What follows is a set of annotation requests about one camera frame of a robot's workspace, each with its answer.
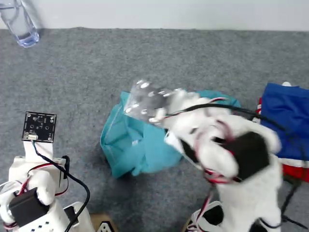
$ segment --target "teal bag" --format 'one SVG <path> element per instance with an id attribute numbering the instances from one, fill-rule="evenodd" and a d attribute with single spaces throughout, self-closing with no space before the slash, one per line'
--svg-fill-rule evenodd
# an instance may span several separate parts
<path id="1" fill-rule="evenodd" d="M 240 107 L 239 101 L 220 92 L 204 90 L 198 93 L 207 98 L 226 97 L 229 101 L 219 103 Z M 119 178 L 127 172 L 134 176 L 154 173 L 177 165 L 182 155 L 164 142 L 164 129 L 124 115 L 128 96 L 121 92 L 120 103 L 112 109 L 100 139 L 113 177 Z"/>

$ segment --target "black circuit board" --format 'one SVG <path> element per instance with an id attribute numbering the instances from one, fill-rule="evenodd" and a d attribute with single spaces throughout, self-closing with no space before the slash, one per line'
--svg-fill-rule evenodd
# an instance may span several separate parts
<path id="1" fill-rule="evenodd" d="M 55 114 L 26 112 L 22 141 L 31 141 L 32 135 L 37 135 L 36 142 L 53 143 L 56 129 Z"/>

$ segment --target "blue cloth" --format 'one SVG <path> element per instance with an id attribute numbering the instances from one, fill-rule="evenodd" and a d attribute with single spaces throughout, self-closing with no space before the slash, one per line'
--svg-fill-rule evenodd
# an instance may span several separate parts
<path id="1" fill-rule="evenodd" d="M 227 97 L 222 104 L 240 107 L 240 103 L 216 91 L 200 91 L 201 97 Z M 111 166 L 115 178 L 127 172 L 132 175 L 153 173 L 178 164 L 182 155 L 164 142 L 165 131 L 123 114 L 129 94 L 122 92 L 120 103 L 108 117 L 102 134 L 101 147 Z"/>
<path id="2" fill-rule="evenodd" d="M 309 160 L 309 90 L 268 83 L 262 96 L 261 114 L 284 126 L 293 137 L 291 143 L 285 132 L 262 120 L 262 125 L 280 137 L 282 149 L 278 157 L 303 160 L 299 149 L 303 146 Z"/>

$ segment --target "plastic bottle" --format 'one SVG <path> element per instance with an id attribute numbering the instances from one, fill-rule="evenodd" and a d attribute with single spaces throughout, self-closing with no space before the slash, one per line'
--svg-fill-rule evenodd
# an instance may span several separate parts
<path id="1" fill-rule="evenodd" d="M 40 37 L 21 0 L 0 0 L 0 14 L 18 44 L 35 45 Z"/>

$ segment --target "carpet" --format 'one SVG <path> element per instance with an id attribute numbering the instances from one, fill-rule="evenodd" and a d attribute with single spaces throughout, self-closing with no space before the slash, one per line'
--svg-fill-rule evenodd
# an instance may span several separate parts
<path id="1" fill-rule="evenodd" d="M 0 45 L 0 181 L 7 180 L 14 157 L 24 155 L 25 111 L 56 113 L 55 157 L 70 156 L 71 173 L 91 190 L 89 211 L 108 213 L 124 232 L 179 232 L 209 188 L 185 160 L 155 174 L 111 177 L 100 133 L 133 80 L 218 90 L 250 109 L 267 82 L 309 88 L 305 32 L 52 29 L 24 49 L 0 30 Z M 281 188 L 280 204 L 289 188 Z M 84 197 L 84 189 L 70 181 L 61 202 L 65 206 Z M 308 199 L 309 185 L 303 184 L 287 210 L 307 226 Z M 282 232 L 301 231 L 289 223 L 282 227 Z"/>

